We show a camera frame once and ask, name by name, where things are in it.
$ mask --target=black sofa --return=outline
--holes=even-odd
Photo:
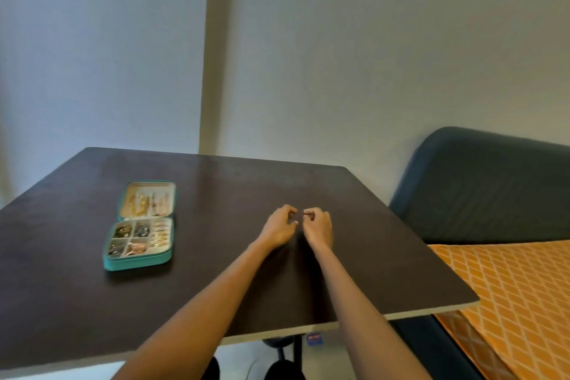
[[[570,147],[441,128],[417,148],[390,208],[428,244],[570,239]],[[484,380],[435,317],[392,325],[434,380]]]

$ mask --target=teal jewelry box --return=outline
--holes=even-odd
[[[175,241],[175,200],[172,182],[130,182],[118,205],[118,222],[105,241],[105,269],[142,268],[170,260]]]

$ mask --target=forearm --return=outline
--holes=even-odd
[[[315,255],[359,380],[423,380],[430,376],[388,321],[356,286],[329,247]]]
[[[251,244],[125,362],[115,380],[200,379],[271,249]]]

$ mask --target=table edge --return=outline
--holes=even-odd
[[[467,302],[465,304],[444,305],[435,308],[424,308],[413,311],[384,314],[384,317],[386,318],[386,320],[391,321],[391,320],[407,319],[410,317],[428,316],[431,314],[438,314],[448,311],[458,311],[462,309],[472,308],[474,306],[479,305],[480,302],[481,301],[477,299],[476,301]],[[251,341],[261,341],[261,340],[266,340],[268,338],[286,337],[288,335],[304,334],[307,332],[325,332],[328,330],[335,330],[335,329],[338,329],[338,321],[332,321],[329,323],[319,323],[316,325],[288,327],[285,329],[268,330],[265,332],[256,332],[244,335],[233,335],[230,337],[224,337],[220,345],[231,345],[231,344],[239,344]],[[45,365],[34,365],[34,366],[14,368],[9,370],[0,370],[0,379],[15,378],[20,376],[33,376],[37,374],[53,373],[56,371],[87,368],[89,366],[102,365],[105,363],[122,362],[128,359],[133,353],[134,350],[124,351],[122,353],[93,356],[93,357],[76,359],[71,361],[47,363]]]

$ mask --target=person's right hand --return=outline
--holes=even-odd
[[[319,207],[305,209],[303,214],[303,231],[313,251],[322,247],[332,248],[331,215]]]

